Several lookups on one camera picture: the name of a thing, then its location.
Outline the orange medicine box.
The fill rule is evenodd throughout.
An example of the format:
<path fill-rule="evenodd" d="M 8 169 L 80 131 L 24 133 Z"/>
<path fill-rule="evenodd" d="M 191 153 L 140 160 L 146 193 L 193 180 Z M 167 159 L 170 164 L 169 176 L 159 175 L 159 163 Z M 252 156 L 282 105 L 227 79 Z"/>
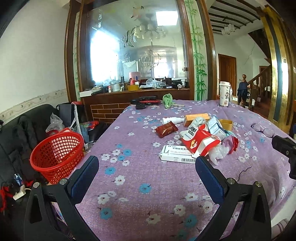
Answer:
<path fill-rule="evenodd" d="M 199 114 L 188 114 L 185 115 L 184 119 L 184 126 L 189 126 L 193 120 L 196 118 L 203 118 L 204 120 L 208 121 L 210 119 L 210 116 L 207 113 L 199 113 Z"/>

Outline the red plastic mesh basket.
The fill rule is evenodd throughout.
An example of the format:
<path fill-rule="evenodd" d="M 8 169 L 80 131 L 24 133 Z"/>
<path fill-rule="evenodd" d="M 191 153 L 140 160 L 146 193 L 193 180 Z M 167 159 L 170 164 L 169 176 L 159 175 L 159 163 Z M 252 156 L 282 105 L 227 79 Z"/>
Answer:
<path fill-rule="evenodd" d="M 30 155 L 30 165 L 51 184 L 68 177 L 84 157 L 81 134 L 65 130 L 41 141 Z"/>

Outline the white long medicine box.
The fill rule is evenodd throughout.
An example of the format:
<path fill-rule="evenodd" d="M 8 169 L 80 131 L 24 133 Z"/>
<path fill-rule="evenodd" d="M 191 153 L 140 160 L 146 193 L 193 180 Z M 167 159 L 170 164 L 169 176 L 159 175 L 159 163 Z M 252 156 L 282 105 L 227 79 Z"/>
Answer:
<path fill-rule="evenodd" d="M 162 161 L 194 164 L 196 159 L 185 146 L 163 146 L 159 157 Z"/>

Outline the white patterned paper cup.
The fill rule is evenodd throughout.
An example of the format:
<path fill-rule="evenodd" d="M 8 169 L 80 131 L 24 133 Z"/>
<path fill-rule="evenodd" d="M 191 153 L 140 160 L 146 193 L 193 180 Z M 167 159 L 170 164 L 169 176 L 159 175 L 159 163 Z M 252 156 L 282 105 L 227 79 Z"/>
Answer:
<path fill-rule="evenodd" d="M 221 81 L 219 83 L 219 93 L 220 93 L 220 99 L 219 104 L 224 107 L 229 106 L 231 94 L 232 94 L 232 87 L 229 82 Z"/>

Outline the yellow plastic cup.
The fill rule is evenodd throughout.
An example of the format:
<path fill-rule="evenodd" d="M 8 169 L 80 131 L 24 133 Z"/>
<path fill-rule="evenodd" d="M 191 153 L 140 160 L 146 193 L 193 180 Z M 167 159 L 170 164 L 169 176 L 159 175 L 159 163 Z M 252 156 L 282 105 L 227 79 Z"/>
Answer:
<path fill-rule="evenodd" d="M 233 129 L 233 121 L 232 120 L 220 119 L 219 121 L 225 130 L 232 131 L 232 129 Z"/>

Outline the white crumpled plastic wrapper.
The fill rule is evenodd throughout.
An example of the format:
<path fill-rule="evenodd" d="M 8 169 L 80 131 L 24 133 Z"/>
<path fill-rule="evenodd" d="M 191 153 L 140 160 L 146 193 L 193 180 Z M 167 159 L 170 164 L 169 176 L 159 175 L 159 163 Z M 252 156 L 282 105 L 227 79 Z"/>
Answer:
<path fill-rule="evenodd" d="M 221 144 L 213 147 L 208 155 L 210 161 L 214 165 L 218 165 L 219 161 L 237 150 L 239 139 L 235 136 L 228 136 L 222 140 Z"/>

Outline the red white wet-wipe packet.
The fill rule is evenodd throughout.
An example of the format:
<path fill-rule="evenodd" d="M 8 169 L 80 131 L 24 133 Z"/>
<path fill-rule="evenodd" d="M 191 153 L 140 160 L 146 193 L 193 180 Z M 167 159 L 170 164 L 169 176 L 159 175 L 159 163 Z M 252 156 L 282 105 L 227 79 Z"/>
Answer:
<path fill-rule="evenodd" d="M 206 124 L 199 127 L 191 126 L 181 132 L 180 135 L 182 143 L 190 151 L 193 158 L 206 156 L 212 148 L 221 143 L 217 136 L 208 131 Z"/>

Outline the white plastic bottle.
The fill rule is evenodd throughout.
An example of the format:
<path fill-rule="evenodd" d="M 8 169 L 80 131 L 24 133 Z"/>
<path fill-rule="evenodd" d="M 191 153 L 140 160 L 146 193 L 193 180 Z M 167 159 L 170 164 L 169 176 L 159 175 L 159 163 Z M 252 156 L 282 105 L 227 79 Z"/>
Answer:
<path fill-rule="evenodd" d="M 172 122 L 173 124 L 179 124 L 183 123 L 185 118 L 179 118 L 179 117 L 171 117 L 171 118 L 163 118 L 162 123 L 163 125 Z"/>

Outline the brown wooden door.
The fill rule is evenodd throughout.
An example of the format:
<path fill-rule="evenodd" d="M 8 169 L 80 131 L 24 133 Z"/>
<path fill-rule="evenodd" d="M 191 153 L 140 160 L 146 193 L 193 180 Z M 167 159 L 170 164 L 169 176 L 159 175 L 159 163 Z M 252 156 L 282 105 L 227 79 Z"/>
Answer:
<path fill-rule="evenodd" d="M 231 84 L 233 95 L 236 96 L 237 65 L 236 58 L 228 55 L 218 54 L 219 81 Z"/>

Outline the wooden stair railing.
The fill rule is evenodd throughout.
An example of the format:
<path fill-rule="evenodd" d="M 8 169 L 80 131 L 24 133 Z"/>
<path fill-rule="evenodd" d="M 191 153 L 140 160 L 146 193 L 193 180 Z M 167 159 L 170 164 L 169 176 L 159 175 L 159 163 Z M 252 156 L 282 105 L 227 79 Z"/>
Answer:
<path fill-rule="evenodd" d="M 240 106 L 254 110 L 263 104 L 270 104 L 272 86 L 272 68 L 259 66 L 259 73 L 247 81 L 247 98 L 241 100 Z"/>

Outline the blue white medicine box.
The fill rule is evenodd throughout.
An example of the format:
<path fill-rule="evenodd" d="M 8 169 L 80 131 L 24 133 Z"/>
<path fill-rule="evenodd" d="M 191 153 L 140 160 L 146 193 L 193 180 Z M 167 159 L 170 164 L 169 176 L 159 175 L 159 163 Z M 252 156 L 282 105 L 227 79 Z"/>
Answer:
<path fill-rule="evenodd" d="M 220 140 L 227 137 L 227 132 L 215 116 L 211 117 L 210 120 L 207 121 L 207 128 L 210 134 L 217 136 Z"/>

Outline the metal pot on cabinet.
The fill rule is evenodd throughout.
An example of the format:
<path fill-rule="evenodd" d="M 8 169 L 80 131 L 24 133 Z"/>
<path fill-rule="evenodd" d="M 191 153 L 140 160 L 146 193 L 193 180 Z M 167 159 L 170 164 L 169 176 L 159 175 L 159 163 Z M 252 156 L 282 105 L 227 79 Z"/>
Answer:
<path fill-rule="evenodd" d="M 118 92 L 120 91 L 120 83 L 118 81 L 111 81 L 110 87 L 112 92 Z"/>

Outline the dark red snack wrapper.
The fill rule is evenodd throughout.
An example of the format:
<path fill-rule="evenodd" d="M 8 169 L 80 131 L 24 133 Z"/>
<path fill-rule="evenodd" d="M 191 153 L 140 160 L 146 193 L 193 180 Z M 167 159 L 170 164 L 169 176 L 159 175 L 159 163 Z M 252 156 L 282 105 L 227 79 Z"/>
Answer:
<path fill-rule="evenodd" d="M 165 136 L 177 131 L 178 128 L 172 121 L 156 128 L 156 133 L 160 138 L 164 138 Z"/>

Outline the black red tool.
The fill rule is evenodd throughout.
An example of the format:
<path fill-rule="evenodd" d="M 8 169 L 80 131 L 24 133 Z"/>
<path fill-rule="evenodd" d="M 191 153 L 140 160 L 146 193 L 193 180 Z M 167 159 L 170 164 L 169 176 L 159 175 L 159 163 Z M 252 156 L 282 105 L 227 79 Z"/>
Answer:
<path fill-rule="evenodd" d="M 161 101 L 157 96 L 142 96 L 130 101 L 131 105 L 135 105 L 136 109 L 145 109 L 147 106 L 159 105 Z"/>

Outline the black sofa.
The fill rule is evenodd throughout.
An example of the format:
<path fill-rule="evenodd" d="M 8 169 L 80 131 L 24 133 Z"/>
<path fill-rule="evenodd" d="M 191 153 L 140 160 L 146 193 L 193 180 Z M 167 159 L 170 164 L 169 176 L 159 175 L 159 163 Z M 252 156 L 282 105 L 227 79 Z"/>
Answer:
<path fill-rule="evenodd" d="M 57 109 L 50 104 L 43 104 L 1 127 L 1 188 L 12 193 L 18 192 L 20 186 L 16 175 L 25 183 L 47 182 L 30 165 L 30 155 L 37 144 L 47 137 L 46 128 L 50 124 L 51 114 L 58 114 Z"/>

